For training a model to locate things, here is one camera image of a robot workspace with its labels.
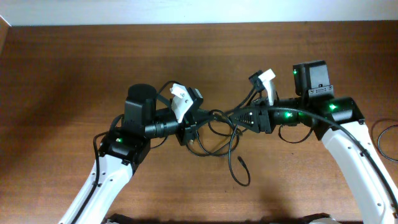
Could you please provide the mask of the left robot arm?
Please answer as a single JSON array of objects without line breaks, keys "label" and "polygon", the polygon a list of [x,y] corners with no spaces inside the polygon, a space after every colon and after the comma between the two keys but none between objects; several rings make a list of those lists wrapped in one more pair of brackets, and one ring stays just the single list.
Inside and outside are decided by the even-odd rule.
[{"label": "left robot arm", "polygon": [[153,86],[129,87],[124,113],[98,135],[101,141],[93,141],[93,168],[60,223],[101,223],[149,153],[151,139],[175,135],[185,146],[199,127],[213,119],[209,111],[200,109],[203,98],[197,89],[175,83],[172,94],[173,100],[158,110],[159,93]]}]

